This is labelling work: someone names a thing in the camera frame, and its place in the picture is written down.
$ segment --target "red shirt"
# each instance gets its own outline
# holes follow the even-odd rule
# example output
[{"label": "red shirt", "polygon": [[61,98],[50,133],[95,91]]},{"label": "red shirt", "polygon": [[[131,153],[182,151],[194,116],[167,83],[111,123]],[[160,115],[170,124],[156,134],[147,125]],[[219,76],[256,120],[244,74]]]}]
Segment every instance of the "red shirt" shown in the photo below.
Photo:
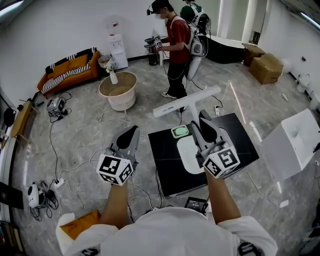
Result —
[{"label": "red shirt", "polygon": [[[172,30],[171,30],[170,26],[171,26],[172,20],[168,20],[168,22],[166,23],[166,30],[168,32],[170,45],[173,46],[181,42],[189,44],[190,29],[187,23],[184,20],[176,20],[172,24]],[[186,46],[184,46],[183,50],[170,52],[170,62],[172,63],[182,64],[182,63],[186,63],[188,59],[189,59],[189,50],[186,48]]]}]

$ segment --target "person wearing red shirt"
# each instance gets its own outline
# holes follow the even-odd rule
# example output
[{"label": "person wearing red shirt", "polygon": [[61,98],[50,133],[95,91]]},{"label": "person wearing red shirt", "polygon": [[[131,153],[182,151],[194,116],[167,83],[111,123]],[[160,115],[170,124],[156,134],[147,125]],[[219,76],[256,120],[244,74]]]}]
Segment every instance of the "person wearing red shirt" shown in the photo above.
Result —
[{"label": "person wearing red shirt", "polygon": [[168,19],[166,29],[168,37],[162,39],[162,43],[170,43],[170,46],[162,46],[157,50],[170,52],[170,64],[168,70],[169,90],[163,92],[163,97],[180,99],[187,96],[182,83],[183,77],[188,70],[190,52],[186,45],[190,42],[190,28],[184,20],[172,21],[177,14],[168,0],[156,0],[152,3],[152,10],[161,19]]}]

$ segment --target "orange sofa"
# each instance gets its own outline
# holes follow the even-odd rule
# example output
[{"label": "orange sofa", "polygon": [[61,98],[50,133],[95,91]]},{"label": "orange sofa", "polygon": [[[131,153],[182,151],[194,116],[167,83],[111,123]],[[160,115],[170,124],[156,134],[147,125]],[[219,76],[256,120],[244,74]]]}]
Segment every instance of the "orange sofa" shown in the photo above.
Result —
[{"label": "orange sofa", "polygon": [[100,77],[98,59],[101,54],[96,48],[92,49],[95,50],[92,50],[94,53],[91,53],[91,56],[91,49],[87,49],[48,66],[37,85],[38,90],[47,96],[83,81],[98,79]]}]

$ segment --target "orange pillow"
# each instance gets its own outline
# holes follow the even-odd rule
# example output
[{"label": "orange pillow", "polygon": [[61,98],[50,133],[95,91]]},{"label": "orange pillow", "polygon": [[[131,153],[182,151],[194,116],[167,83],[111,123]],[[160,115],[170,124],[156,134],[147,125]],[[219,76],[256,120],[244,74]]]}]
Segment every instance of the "orange pillow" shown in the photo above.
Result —
[{"label": "orange pillow", "polygon": [[69,70],[75,70],[77,68],[84,67],[85,65],[87,65],[87,61],[88,54],[70,60]]},{"label": "orange pillow", "polygon": [[58,76],[67,73],[69,71],[69,64],[70,62],[68,60],[58,66],[55,66],[53,69],[53,78],[56,79]]},{"label": "orange pillow", "polygon": [[90,212],[74,221],[71,221],[68,224],[60,226],[60,228],[73,240],[76,240],[77,237],[85,230],[90,228],[92,225],[99,224],[101,218],[100,213],[95,210]]},{"label": "orange pillow", "polygon": [[53,77],[54,77],[54,73],[52,72],[52,73],[48,74],[48,76],[46,78],[47,78],[47,80],[50,80]]}]

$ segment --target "cardboard box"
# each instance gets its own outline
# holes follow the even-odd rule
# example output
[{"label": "cardboard box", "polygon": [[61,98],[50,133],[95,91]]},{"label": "cardboard box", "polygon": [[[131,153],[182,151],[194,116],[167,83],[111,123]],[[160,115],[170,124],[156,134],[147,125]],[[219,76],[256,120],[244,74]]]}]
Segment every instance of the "cardboard box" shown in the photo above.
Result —
[{"label": "cardboard box", "polygon": [[266,54],[255,44],[243,43],[242,45],[245,47],[243,63],[248,67],[251,66],[251,62],[254,58],[258,58]]},{"label": "cardboard box", "polygon": [[259,58],[253,58],[250,66],[250,73],[260,84],[274,84],[282,74],[284,65],[270,53]]}]

